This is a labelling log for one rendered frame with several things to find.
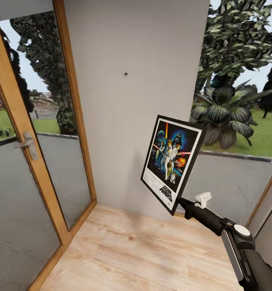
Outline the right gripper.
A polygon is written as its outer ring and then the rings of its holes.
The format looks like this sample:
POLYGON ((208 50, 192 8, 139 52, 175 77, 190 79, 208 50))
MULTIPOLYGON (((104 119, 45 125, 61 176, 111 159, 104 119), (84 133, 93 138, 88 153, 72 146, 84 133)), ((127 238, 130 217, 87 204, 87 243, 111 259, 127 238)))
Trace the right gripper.
POLYGON ((182 197, 181 199, 176 198, 176 200, 183 207, 183 209, 185 209, 185 218, 187 220, 194 217, 196 220, 201 222, 206 227, 210 218, 215 214, 207 208, 202 209, 200 207, 195 206, 194 204, 197 202, 194 203, 182 197))

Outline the poster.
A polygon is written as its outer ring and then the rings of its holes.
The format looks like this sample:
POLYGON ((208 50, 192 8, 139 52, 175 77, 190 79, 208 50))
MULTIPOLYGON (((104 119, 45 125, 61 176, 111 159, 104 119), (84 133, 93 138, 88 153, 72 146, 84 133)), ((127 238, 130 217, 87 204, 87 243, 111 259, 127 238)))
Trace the poster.
POLYGON ((158 115, 141 181, 174 216, 208 127, 158 115))

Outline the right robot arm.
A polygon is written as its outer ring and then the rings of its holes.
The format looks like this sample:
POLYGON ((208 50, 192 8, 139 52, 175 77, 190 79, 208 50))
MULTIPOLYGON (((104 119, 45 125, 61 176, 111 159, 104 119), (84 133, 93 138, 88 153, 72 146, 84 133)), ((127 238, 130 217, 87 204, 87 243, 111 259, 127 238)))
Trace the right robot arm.
POLYGON ((236 278, 244 291, 272 291, 272 267, 255 249, 251 233, 244 226, 228 218, 222 219, 207 209, 206 201, 211 198, 210 192, 203 192, 194 197, 195 203, 182 197, 176 200, 185 209, 187 220, 194 217, 221 236, 236 278))

